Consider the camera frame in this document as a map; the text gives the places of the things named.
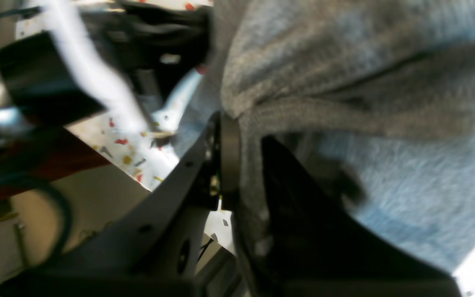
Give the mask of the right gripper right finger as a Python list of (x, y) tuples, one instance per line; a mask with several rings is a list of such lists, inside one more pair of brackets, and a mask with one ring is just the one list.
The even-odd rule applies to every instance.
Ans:
[(274, 137), (261, 141), (270, 247), (255, 256), (243, 211), (236, 252), (254, 297), (459, 297), (455, 280), (377, 237)]

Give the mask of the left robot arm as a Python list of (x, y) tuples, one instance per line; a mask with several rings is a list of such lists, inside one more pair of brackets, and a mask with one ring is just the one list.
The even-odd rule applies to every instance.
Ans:
[(0, 195), (112, 163), (154, 191), (209, 53), (213, 5), (25, 0), (0, 49)]

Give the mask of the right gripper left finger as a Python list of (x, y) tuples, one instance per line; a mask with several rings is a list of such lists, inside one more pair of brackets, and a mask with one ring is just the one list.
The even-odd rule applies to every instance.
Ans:
[(125, 217), (6, 281), (6, 289), (241, 289), (236, 261), (223, 249), (195, 272), (205, 222), (219, 206), (223, 118), (210, 118), (175, 169)]

